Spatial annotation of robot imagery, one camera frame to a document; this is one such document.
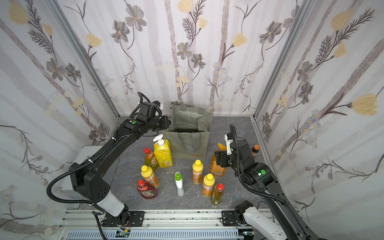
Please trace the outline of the large orange pump soap bottle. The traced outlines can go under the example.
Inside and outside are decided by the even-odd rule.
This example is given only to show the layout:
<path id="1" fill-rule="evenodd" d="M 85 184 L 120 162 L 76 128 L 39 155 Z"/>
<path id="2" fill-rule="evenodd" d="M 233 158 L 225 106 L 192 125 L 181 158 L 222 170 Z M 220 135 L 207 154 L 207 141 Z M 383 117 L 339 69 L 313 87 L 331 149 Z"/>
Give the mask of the large orange pump soap bottle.
<path id="1" fill-rule="evenodd" d="M 226 169 L 217 164 L 216 152 L 226 151 L 227 148 L 223 144 L 218 143 L 219 149 L 216 149 L 212 156 L 210 171 L 216 177 L 222 177 L 226 173 Z"/>

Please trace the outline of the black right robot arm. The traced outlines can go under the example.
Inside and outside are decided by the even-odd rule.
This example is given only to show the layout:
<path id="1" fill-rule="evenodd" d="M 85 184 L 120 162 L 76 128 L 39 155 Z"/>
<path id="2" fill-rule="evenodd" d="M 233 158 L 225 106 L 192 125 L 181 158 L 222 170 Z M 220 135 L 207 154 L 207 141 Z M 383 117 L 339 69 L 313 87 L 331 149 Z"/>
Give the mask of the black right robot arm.
<path id="1" fill-rule="evenodd" d="M 318 240 L 319 236 L 295 210 L 269 166 L 256 162 L 248 142 L 238 138 L 234 124 L 230 124 L 225 141 L 227 149 L 215 154 L 217 164 L 232 168 L 240 184 L 262 197 L 276 219 L 276 222 L 269 220 L 257 207 L 244 201 L 235 207 L 238 223 L 252 226 L 268 240 Z"/>

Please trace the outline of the large yellow pump soap bottle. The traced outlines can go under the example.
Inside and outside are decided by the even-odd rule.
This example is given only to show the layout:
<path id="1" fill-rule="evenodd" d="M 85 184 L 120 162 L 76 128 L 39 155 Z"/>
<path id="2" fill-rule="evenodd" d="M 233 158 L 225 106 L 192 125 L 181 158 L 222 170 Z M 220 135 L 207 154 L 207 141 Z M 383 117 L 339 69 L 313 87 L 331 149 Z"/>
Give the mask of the large yellow pump soap bottle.
<path id="1" fill-rule="evenodd" d="M 173 159 L 171 154 L 170 143 L 163 138 L 163 134 L 156 136 L 153 141 L 154 154 L 158 161 L 160 168 L 168 168 L 173 166 Z"/>

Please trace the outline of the green fabric shopping bag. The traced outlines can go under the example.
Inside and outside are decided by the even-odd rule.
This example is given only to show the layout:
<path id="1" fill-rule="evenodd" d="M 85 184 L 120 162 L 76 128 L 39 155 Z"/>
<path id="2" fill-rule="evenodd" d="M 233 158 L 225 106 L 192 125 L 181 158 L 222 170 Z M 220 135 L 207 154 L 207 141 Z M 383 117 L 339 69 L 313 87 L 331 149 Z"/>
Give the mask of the green fabric shopping bag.
<path id="1" fill-rule="evenodd" d="M 173 105 L 170 127 L 163 131 L 172 157 L 201 160 L 206 158 L 213 113 L 187 105 Z"/>

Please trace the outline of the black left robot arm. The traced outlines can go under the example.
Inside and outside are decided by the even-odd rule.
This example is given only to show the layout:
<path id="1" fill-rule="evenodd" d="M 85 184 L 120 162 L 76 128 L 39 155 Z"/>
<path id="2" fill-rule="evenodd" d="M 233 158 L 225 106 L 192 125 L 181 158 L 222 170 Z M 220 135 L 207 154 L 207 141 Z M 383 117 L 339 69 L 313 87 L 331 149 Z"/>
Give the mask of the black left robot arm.
<path id="1" fill-rule="evenodd" d="M 110 184 L 103 177 L 115 160 L 140 137 L 149 131 L 166 130 L 171 124 L 168 117 L 163 115 L 159 101 L 152 102 L 142 93 L 138 93 L 138 96 L 140 101 L 137 107 L 101 149 L 81 164 L 72 164 L 68 172 L 48 184 L 46 192 L 51 200 L 64 204 L 89 204 L 106 214 L 118 226 L 130 220 L 128 207 L 111 192 Z M 65 200 L 53 194 L 53 186 L 65 177 L 71 178 L 73 190 L 83 199 Z"/>

